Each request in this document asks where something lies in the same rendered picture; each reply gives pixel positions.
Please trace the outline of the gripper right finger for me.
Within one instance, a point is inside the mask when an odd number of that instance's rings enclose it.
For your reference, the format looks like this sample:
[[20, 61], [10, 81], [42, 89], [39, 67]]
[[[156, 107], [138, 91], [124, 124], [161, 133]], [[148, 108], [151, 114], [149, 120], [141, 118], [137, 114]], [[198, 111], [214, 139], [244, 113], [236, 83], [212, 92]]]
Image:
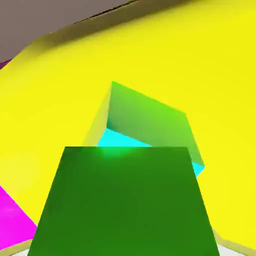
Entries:
[[252, 248], [246, 247], [242, 244], [224, 239], [214, 229], [212, 231], [213, 231], [215, 241], [218, 245], [221, 245], [225, 248], [231, 249], [235, 252], [241, 253], [246, 256], [256, 256], [256, 249], [252, 249]]

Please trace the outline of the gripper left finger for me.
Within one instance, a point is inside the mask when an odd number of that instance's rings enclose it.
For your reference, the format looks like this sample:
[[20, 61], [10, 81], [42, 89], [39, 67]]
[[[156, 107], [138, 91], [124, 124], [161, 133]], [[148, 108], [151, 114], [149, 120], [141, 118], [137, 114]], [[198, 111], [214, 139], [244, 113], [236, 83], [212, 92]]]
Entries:
[[4, 249], [0, 249], [0, 256], [11, 256], [19, 252], [25, 251], [30, 248], [32, 241], [32, 239], [29, 239], [21, 243], [16, 243], [12, 246], [5, 247]]

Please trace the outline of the small green cube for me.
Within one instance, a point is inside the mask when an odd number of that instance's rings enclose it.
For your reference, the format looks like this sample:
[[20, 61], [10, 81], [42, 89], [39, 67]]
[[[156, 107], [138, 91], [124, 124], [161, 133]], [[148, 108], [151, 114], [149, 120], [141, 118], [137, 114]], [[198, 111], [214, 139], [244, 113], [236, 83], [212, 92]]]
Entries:
[[185, 147], [66, 147], [27, 256], [220, 256]]

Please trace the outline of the small cyan cube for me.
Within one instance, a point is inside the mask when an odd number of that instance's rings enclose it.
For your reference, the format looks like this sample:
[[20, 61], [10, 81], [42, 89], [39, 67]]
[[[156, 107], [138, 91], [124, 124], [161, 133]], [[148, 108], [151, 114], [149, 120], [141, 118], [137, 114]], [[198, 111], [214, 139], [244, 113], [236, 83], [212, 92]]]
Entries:
[[196, 176], [205, 164], [186, 114], [113, 81], [82, 142], [86, 147], [185, 147]]

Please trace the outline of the large magenta box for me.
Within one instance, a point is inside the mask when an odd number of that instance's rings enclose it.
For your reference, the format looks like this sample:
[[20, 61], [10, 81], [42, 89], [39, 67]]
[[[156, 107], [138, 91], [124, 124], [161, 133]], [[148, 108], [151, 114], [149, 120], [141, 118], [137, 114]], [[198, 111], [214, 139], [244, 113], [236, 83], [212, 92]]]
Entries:
[[32, 240], [37, 226], [0, 186], [0, 250]]

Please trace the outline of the large yellow box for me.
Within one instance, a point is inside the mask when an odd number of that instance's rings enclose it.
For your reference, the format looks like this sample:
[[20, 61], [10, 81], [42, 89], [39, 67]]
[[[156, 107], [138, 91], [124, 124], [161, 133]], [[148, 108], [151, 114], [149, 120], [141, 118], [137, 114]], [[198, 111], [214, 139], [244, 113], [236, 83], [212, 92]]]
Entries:
[[184, 112], [217, 233], [256, 250], [256, 0], [137, 1], [39, 37], [0, 70], [0, 186], [38, 222], [66, 146], [94, 146], [112, 82]]

